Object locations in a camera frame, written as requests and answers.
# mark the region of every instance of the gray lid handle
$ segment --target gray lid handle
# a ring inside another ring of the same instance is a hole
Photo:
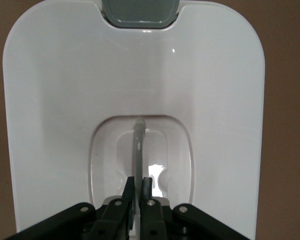
[[[176,18],[180,0],[102,0],[105,15],[114,26],[163,29]]]

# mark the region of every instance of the screw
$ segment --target screw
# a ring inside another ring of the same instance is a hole
[[[188,208],[185,207],[185,206],[181,206],[181,207],[179,207],[179,211],[180,211],[181,213],[185,214],[186,212],[188,212]]]
[[[80,208],[80,212],[84,213],[86,211],[88,211],[88,207],[87,206],[83,206],[82,208]]]
[[[120,200],[114,202],[114,205],[116,205],[116,206],[120,206],[121,204],[122,204],[122,201],[120,201]]]
[[[148,206],[153,206],[156,204],[155,201],[153,201],[152,199],[150,199],[147,203],[146,203]]]

